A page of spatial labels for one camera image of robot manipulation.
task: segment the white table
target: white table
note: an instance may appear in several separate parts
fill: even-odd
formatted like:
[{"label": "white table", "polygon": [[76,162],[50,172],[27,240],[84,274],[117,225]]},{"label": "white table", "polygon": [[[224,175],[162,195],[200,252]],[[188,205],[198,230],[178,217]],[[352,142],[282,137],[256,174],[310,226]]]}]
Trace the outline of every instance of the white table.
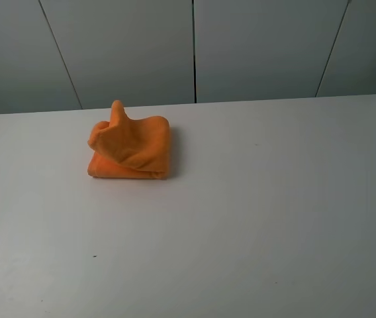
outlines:
[{"label": "white table", "polygon": [[108,109],[0,115],[0,318],[376,317],[376,95],[127,112],[171,179],[87,175]]}]

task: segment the gray wall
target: gray wall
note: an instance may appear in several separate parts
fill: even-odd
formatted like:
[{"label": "gray wall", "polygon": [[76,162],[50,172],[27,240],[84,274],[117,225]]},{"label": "gray wall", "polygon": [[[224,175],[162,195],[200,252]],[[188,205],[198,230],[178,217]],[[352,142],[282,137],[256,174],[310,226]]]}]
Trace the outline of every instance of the gray wall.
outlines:
[{"label": "gray wall", "polygon": [[376,94],[376,0],[347,9],[318,96]]},{"label": "gray wall", "polygon": [[83,108],[194,102],[191,0],[42,0]]},{"label": "gray wall", "polygon": [[79,109],[35,0],[0,0],[0,113]]},{"label": "gray wall", "polygon": [[196,1],[197,100],[314,97],[346,5]]}]

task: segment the orange towel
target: orange towel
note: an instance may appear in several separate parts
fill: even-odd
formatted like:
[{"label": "orange towel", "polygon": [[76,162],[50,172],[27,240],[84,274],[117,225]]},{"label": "orange towel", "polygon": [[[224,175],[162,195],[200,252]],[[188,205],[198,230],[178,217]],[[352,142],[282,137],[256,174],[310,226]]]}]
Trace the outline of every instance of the orange towel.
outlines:
[{"label": "orange towel", "polygon": [[97,123],[88,140],[95,151],[88,174],[98,178],[166,179],[169,175],[170,127],[160,116],[129,119],[120,101],[110,122]]}]

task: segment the microfiber cloth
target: microfiber cloth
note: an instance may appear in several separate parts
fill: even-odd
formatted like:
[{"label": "microfiber cloth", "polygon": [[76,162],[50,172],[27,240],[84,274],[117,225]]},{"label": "microfiber cloth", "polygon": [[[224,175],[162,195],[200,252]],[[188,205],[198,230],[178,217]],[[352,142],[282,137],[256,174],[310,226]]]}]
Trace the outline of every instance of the microfiber cloth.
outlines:
[{"label": "microfiber cloth", "polygon": [[169,175],[170,127],[166,118],[129,119],[120,101],[110,122],[97,123],[88,140],[95,151],[88,174],[97,178],[166,179]]}]

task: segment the white cabinet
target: white cabinet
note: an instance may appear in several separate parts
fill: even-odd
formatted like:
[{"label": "white cabinet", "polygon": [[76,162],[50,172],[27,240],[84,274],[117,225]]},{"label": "white cabinet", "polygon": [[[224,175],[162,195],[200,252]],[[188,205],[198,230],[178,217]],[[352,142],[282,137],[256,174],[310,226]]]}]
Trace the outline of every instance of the white cabinet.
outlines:
[{"label": "white cabinet", "polygon": [[79,108],[38,2],[0,0],[0,113]]},{"label": "white cabinet", "polygon": [[197,101],[314,97],[347,0],[196,0]]},{"label": "white cabinet", "polygon": [[42,0],[83,108],[194,102],[191,0]]},{"label": "white cabinet", "polygon": [[318,96],[376,94],[376,0],[353,0]]}]

